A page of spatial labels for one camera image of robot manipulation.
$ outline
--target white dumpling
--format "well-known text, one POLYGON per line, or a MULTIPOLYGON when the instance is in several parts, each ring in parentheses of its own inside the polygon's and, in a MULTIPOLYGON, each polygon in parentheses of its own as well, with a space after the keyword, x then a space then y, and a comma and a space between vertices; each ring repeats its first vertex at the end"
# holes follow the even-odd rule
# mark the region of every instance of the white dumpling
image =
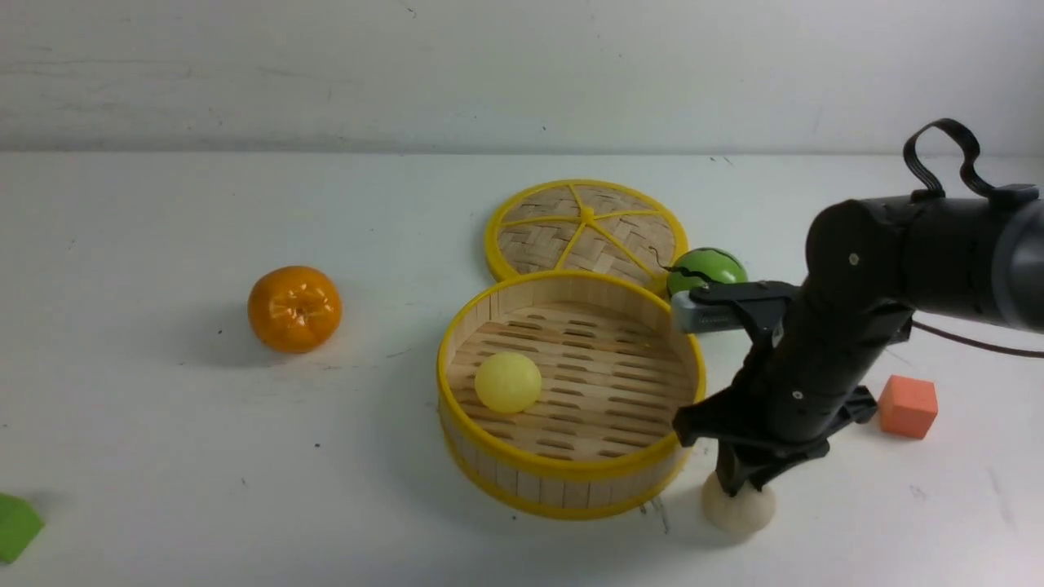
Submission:
POLYGON ((711 471, 702 494, 704 516, 718 530, 733 536, 750 536, 768 525, 776 515, 776 494, 765 486, 761 491, 743 484, 735 497, 721 489, 711 471))

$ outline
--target black cable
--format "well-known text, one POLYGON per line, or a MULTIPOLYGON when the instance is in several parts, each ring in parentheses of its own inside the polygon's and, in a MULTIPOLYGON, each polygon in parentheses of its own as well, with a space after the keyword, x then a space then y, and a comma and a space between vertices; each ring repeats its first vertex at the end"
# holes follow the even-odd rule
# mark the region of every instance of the black cable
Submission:
POLYGON ((918 321, 914 321, 914 328, 920 328, 925 332, 934 334, 935 336, 942 336, 947 341, 953 341, 954 343, 960 343, 962 345, 968 345, 969 347, 975 347, 976 349, 982 349, 983 351, 990 351, 993 353, 1000 353, 1003 355, 1021 356, 1026 358, 1044 358, 1044 351, 1028 351, 1025 349, 1012 349, 1010 347, 1000 347, 997 345, 991 345, 990 343, 983 343, 981 341, 975 341, 974 338, 965 338, 964 336, 953 334, 952 332, 947 332, 945 330, 940 330, 934 326, 928 326, 927 324, 921 324, 918 321))

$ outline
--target woven bamboo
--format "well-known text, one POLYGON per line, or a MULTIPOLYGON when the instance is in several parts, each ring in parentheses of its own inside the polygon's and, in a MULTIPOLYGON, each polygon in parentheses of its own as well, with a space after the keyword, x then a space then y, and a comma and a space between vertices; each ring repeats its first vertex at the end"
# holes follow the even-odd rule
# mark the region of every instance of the woven bamboo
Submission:
POLYGON ((631 188, 565 180, 525 190, 494 214, 487 259, 497 279, 549 269, 617 277, 659 292, 685 232, 666 208, 631 188))
POLYGON ((672 330, 664 302, 584 272, 515 278, 473 300, 437 371, 443 429, 464 472, 511 506, 557 518, 655 497, 687 453, 670 419, 705 384, 696 342, 672 330), (502 351, 541 371, 541 397, 521 414, 492 412, 475 394, 475 371, 502 351))

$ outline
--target yellow spoke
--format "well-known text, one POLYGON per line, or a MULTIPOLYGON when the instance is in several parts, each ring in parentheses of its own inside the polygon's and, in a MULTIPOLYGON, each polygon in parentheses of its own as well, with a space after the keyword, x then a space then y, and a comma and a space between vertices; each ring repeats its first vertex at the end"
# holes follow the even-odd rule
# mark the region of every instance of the yellow spoke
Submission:
POLYGON ((537 222, 578 222, 580 221, 579 216, 538 216, 535 218, 522 218, 521 220, 512 220, 509 222, 503 222, 502 227, 517 227, 519 225, 536 225, 537 222))
POLYGON ((573 187, 573 184, 569 184, 569 191, 573 192, 573 199, 576 201, 576 210, 579 213, 579 210, 584 209, 584 203, 580 202, 580 194, 576 193, 576 188, 573 187))
POLYGON ((573 244, 576 244, 576 241, 579 240, 580 232, 584 231, 585 227, 587 227, 587 225, 584 222, 580 222, 580 226, 576 227, 576 232, 573 233, 573 237, 569 239, 569 242, 566 243, 566 248, 562 250, 562 255, 559 256, 559 262, 554 263, 555 271, 561 269, 562 266, 566 264, 566 258, 569 257, 569 253, 573 250, 573 244))
POLYGON ((663 212, 659 210, 624 210, 621 212, 610 212, 609 214, 599 214, 594 217, 595 220, 601 220, 604 218, 612 218, 614 216, 663 216, 663 212))
POLYGON ((616 238, 615 236, 613 236, 612 234, 610 234, 609 231, 607 231, 606 229, 601 228, 598 225, 591 225, 591 228, 593 228, 595 231, 597 231, 598 234, 600 234, 602 237, 604 237, 606 240, 608 240, 609 242, 611 242, 614 246, 616 246, 620 251, 623 251, 623 254, 626 255, 628 259, 631 259, 632 261, 634 261, 635 264, 638 265, 638 267, 640 269, 642 269, 643 272, 649 274, 649 276, 655 276, 656 275, 651 271, 649 271, 649 268, 647 266, 645 266, 645 263, 643 263, 641 259, 639 259, 638 257, 635 257, 634 253, 632 253, 631 251, 627 251, 627 248, 624 246, 623 243, 620 242, 620 240, 618 238, 616 238))

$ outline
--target white wall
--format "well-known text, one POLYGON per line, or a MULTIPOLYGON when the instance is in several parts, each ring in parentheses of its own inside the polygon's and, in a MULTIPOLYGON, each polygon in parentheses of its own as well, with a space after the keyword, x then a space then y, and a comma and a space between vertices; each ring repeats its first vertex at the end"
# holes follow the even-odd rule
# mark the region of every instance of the white wall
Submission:
POLYGON ((1042 31, 1041 0, 3 0, 0 147, 893 154, 953 116, 1041 155, 1042 31))

